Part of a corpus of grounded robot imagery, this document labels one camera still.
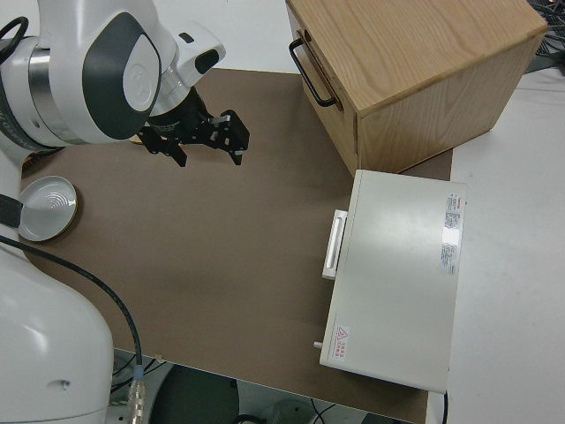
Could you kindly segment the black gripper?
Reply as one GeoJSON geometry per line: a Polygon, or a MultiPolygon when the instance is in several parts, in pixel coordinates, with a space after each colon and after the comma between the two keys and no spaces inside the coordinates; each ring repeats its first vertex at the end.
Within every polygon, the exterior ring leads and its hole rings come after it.
{"type": "Polygon", "coordinates": [[[164,154],[179,167],[186,166],[182,144],[204,144],[226,152],[233,163],[242,163],[250,133],[234,110],[214,117],[197,90],[191,90],[172,110],[148,119],[148,126],[137,133],[142,145],[153,155],[164,154]]]}

